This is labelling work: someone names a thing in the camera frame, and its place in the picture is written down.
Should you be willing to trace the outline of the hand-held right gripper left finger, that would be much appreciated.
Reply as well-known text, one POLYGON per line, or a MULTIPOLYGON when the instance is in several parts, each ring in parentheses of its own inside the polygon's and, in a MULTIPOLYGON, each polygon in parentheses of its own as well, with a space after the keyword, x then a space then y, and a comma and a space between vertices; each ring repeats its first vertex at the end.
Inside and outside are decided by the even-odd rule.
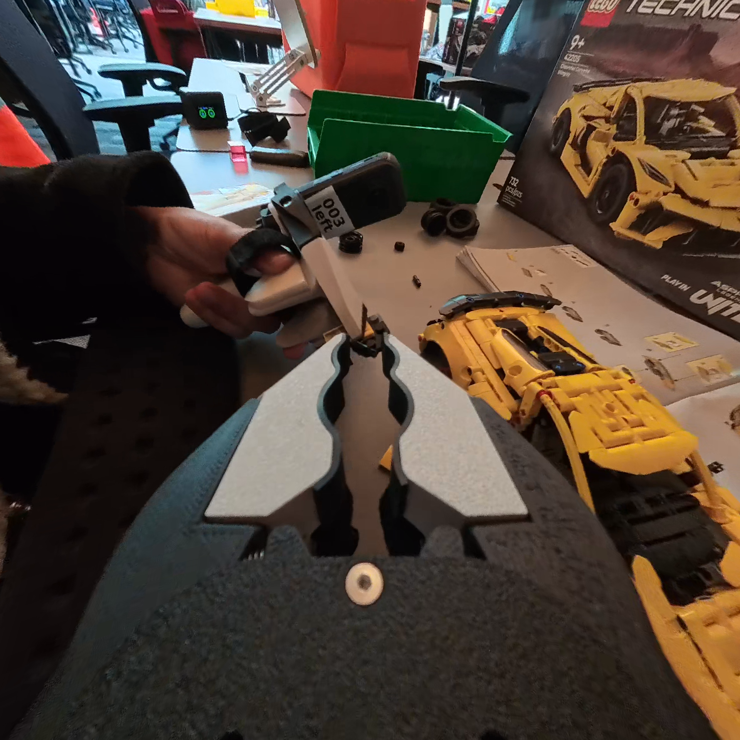
POLYGON ((336 335, 262 393, 206 507, 206 521, 301 531, 350 525, 335 427, 349 350, 348 337, 336 335))

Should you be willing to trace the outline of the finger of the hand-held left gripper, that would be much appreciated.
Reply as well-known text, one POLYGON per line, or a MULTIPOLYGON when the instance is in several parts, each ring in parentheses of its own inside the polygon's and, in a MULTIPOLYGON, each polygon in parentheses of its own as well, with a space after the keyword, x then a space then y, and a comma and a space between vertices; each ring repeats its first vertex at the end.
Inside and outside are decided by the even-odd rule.
POLYGON ((328 300, 311 300, 279 311, 281 328, 275 335, 277 346, 291 348, 305 344, 322 346, 326 337, 346 334, 347 330, 328 300))
POLYGON ((336 311, 347 334, 358 337, 363 301, 335 248, 325 239, 314 239, 302 247, 301 258, 336 311))

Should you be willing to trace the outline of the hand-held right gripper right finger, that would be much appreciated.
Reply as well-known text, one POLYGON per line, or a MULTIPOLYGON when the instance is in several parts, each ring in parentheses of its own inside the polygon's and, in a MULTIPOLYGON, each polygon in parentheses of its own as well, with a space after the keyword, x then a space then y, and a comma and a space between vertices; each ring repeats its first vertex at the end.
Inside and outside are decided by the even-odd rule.
POLYGON ((392 335, 383 371, 400 429, 383 513, 418 531, 526 520, 528 507, 470 396, 392 335))

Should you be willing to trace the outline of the small yellow black brick assembly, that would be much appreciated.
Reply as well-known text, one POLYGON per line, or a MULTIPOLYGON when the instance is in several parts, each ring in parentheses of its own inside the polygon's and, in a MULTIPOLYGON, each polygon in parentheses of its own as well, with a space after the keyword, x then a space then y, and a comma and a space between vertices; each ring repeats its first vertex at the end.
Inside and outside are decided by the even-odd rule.
POLYGON ((368 332, 365 340, 360 342, 356 337, 351 340, 350 347, 359 356, 376 357, 383 351, 389 333, 384 319, 379 314, 370 315, 368 316, 368 332))

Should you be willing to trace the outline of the person's left hand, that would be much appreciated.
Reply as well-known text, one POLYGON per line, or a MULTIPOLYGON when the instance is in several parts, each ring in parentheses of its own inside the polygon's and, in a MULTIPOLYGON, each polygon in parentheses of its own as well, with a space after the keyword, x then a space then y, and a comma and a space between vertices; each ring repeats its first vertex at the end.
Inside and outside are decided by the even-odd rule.
POLYGON ((250 229, 183 207, 130 207, 126 224, 143 239, 150 283, 175 306, 188 306, 208 326, 236 339, 281 327, 279 317, 255 317, 242 297, 221 285, 229 250, 250 229))

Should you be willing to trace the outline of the green plastic bin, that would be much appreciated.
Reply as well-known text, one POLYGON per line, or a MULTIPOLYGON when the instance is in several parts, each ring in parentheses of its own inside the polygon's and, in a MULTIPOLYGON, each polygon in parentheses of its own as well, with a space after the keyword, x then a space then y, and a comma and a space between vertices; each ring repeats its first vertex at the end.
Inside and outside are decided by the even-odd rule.
POLYGON ((395 156, 407 199, 481 199, 511 133, 467 106, 317 89, 307 121, 316 178, 378 153, 395 156))

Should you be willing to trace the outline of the black flat case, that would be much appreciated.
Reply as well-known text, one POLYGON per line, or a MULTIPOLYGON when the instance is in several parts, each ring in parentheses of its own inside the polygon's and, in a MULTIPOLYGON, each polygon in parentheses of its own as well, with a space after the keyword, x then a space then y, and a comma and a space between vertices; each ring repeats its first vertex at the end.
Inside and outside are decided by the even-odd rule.
POLYGON ((249 151, 248 156, 249 160, 253 163, 272 167, 278 166, 292 169, 311 168, 308 153, 300 150, 256 146, 249 151))

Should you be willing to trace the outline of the colourful printed leaflet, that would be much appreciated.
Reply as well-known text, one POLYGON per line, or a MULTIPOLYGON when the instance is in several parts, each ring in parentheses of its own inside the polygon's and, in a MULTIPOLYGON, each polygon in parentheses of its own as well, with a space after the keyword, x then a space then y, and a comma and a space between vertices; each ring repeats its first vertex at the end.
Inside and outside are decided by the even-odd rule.
POLYGON ((211 215, 223 215, 245 209, 260 208, 271 200, 274 191, 259 183, 221 187, 190 193, 193 207, 211 215))

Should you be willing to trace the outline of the yellow toy brick car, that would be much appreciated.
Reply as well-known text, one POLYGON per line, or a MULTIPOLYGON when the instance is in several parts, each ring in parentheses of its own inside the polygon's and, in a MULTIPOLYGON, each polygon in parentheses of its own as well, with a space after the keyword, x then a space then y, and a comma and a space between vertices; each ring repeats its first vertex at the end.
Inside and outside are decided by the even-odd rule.
POLYGON ((630 569, 661 650, 720 738, 739 731, 738 500, 698 439, 627 369, 517 291, 463 294, 421 356, 485 401, 574 485, 630 569))

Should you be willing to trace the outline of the red tote bag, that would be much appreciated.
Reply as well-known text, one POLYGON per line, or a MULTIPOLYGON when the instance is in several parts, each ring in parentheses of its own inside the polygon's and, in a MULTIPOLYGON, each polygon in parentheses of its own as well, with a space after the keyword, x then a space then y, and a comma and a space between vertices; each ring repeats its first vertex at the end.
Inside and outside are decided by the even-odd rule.
POLYGON ((291 81, 304 95, 318 89, 373 96, 414 96, 424 1, 300 1, 320 53, 315 69, 291 81))

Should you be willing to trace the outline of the black device green display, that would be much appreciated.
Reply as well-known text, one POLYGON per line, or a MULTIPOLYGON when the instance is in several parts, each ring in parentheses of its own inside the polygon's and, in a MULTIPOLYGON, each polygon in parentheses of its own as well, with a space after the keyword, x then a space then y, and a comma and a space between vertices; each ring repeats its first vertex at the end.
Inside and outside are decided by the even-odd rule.
POLYGON ((179 97, 183 118, 191 130, 211 131, 229 128, 229 116, 222 92, 182 88, 179 97))

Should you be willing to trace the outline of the instruction booklet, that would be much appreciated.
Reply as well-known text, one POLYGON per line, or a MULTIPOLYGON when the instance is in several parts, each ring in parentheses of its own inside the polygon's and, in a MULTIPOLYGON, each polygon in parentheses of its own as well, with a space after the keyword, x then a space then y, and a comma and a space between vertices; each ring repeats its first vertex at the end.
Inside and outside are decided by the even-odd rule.
POLYGON ((738 449, 738 341, 627 284, 572 245, 464 246, 457 260, 488 291, 561 302, 554 314, 603 363, 624 366, 710 445, 738 449))

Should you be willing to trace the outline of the black office chair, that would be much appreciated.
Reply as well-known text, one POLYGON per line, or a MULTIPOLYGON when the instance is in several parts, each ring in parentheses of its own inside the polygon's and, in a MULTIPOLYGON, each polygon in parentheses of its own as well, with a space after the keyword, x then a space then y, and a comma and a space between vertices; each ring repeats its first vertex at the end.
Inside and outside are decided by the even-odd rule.
POLYGON ((149 151, 155 122, 183 113, 180 90, 187 86, 189 73, 178 67, 136 61, 104 64, 97 72, 119 82, 124 97, 94 101, 83 112, 90 121, 115 124, 127 153, 149 151))
POLYGON ((509 2, 471 74, 442 79, 440 88, 507 130, 505 148, 516 154, 583 5, 509 2))

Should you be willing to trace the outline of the red chair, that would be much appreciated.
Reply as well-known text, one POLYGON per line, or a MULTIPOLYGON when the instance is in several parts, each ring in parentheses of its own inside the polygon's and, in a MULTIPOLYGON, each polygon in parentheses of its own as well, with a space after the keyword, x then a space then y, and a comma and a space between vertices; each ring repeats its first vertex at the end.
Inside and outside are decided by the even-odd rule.
POLYGON ((194 60, 207 57, 195 15, 184 2, 151 1, 138 14, 148 60, 189 74, 194 60))

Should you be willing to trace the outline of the dark toy car box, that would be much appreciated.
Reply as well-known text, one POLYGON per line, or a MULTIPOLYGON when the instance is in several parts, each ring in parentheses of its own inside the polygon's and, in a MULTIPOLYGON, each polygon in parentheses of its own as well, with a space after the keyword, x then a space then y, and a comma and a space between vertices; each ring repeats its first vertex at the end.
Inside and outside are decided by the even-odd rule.
POLYGON ((739 337, 739 2, 586 2, 499 205, 739 337))

